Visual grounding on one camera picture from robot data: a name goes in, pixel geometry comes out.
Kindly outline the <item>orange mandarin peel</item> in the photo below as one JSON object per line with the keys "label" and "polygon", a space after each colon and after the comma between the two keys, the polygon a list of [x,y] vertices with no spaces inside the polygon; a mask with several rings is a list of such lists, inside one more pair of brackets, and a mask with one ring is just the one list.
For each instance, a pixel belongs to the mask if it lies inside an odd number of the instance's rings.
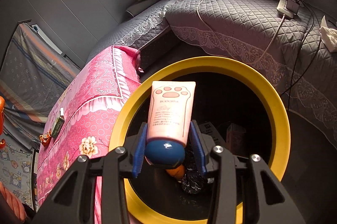
{"label": "orange mandarin peel", "polygon": [[[3,133],[3,123],[4,123],[4,110],[5,100],[3,97],[0,97],[0,135]],[[6,141],[4,138],[1,139],[0,149],[3,149],[6,146]]]}

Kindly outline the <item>pink hand cream tube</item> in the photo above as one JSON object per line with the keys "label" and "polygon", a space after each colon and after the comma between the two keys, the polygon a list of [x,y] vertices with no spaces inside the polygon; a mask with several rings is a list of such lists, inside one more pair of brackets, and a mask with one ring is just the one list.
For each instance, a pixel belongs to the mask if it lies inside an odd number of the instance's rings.
{"label": "pink hand cream tube", "polygon": [[196,82],[152,82],[144,155],[149,164],[175,169],[185,159]]}

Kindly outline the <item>orange white kids carton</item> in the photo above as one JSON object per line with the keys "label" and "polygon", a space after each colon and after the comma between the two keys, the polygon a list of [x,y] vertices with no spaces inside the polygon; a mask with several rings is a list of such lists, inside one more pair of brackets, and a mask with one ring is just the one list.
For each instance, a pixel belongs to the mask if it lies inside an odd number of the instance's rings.
{"label": "orange white kids carton", "polygon": [[240,155],[243,149],[244,136],[246,131],[240,126],[232,123],[226,132],[226,147],[235,155]]}

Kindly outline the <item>brown candy wrapper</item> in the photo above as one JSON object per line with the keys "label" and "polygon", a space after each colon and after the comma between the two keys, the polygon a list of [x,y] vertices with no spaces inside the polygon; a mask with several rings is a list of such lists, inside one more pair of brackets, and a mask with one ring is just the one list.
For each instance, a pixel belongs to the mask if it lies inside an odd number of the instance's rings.
{"label": "brown candy wrapper", "polygon": [[51,136],[51,129],[48,130],[46,133],[43,133],[39,136],[39,139],[41,141],[41,144],[43,147],[48,147],[49,146],[49,143],[52,139],[52,136]]}

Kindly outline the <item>green small box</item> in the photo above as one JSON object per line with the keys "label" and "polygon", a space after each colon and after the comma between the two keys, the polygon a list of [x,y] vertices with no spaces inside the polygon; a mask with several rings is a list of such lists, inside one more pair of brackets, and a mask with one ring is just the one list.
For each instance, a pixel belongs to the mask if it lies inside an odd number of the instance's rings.
{"label": "green small box", "polygon": [[64,124],[64,108],[61,107],[56,115],[54,123],[52,124],[50,134],[52,138],[56,139],[58,137],[63,124]]}

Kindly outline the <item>small orange mandarin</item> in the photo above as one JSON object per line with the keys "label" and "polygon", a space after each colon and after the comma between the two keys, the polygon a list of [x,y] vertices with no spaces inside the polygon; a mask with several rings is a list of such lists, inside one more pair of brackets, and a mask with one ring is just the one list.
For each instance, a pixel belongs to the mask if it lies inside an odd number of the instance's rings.
{"label": "small orange mandarin", "polygon": [[168,169],[166,170],[166,172],[174,177],[177,180],[182,180],[184,175],[185,175],[185,167],[183,165],[180,165],[179,167],[175,168],[175,169]]}

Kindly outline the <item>pink floral table cover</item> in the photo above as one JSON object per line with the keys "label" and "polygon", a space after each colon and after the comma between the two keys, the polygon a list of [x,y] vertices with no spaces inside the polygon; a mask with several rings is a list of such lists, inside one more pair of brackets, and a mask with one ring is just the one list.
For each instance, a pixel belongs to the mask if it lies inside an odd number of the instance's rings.
{"label": "pink floral table cover", "polygon": [[111,133],[122,107],[140,86],[140,52],[110,46],[79,72],[50,111],[43,134],[51,133],[63,111],[64,123],[56,138],[41,143],[37,198],[41,205],[56,183],[80,156],[108,153]]}

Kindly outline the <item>grey quilted sofa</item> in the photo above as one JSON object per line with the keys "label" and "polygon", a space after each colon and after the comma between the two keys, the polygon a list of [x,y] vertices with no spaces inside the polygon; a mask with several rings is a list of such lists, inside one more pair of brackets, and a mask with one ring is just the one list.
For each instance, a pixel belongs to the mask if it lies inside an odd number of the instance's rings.
{"label": "grey quilted sofa", "polygon": [[112,45],[158,59],[166,29],[208,55],[244,62],[272,84],[290,110],[336,144],[336,54],[320,39],[323,13],[282,21],[273,0],[161,0],[106,34],[89,58]]}

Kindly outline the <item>white crumpled tissue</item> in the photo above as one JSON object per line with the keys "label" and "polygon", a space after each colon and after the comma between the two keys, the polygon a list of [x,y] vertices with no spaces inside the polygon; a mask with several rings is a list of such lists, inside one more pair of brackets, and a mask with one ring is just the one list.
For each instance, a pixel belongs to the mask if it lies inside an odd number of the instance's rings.
{"label": "white crumpled tissue", "polygon": [[320,35],[323,43],[331,53],[337,52],[337,34],[336,29],[329,28],[326,22],[326,16],[324,15],[321,20]]}

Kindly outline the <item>white power adapter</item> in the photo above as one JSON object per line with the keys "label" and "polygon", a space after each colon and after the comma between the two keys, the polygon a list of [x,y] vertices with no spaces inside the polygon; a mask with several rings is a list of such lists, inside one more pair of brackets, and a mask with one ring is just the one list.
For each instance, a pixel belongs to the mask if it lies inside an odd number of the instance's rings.
{"label": "white power adapter", "polygon": [[288,19],[293,19],[300,8],[299,0],[279,0],[277,12]]}

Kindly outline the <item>cartoon wall sticker sheet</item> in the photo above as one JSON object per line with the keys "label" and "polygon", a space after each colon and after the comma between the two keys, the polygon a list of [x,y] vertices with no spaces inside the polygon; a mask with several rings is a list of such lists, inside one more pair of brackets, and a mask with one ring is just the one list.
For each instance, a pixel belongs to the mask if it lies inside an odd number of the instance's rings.
{"label": "cartoon wall sticker sheet", "polygon": [[10,135],[3,133],[6,146],[1,149],[1,182],[22,203],[33,208],[31,170],[33,155]]}

